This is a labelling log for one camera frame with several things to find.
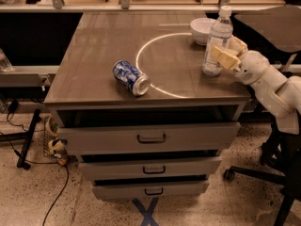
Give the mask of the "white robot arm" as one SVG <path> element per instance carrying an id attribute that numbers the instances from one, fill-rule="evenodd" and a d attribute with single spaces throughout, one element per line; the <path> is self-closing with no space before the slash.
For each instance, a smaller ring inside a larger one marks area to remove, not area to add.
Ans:
<path id="1" fill-rule="evenodd" d="M 210 44 L 209 54 L 244 85 L 253 88 L 259 103 L 276 119 L 282 133 L 299 135 L 301 115 L 301 77 L 286 77 L 260 52 L 249 50 L 231 36 L 229 48 Z"/>

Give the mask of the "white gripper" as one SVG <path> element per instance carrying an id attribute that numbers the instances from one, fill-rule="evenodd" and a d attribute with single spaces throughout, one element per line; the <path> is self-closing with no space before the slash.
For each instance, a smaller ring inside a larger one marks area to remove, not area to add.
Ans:
<path id="1" fill-rule="evenodd" d="M 239 38 L 230 38 L 229 49 L 213 46 L 210 50 L 211 56 L 225 69 L 234 70 L 234 77 L 244 85 L 265 85 L 265 74 L 270 67 L 268 59 L 257 51 L 248 51 L 240 60 L 238 56 L 248 50 L 247 44 Z"/>

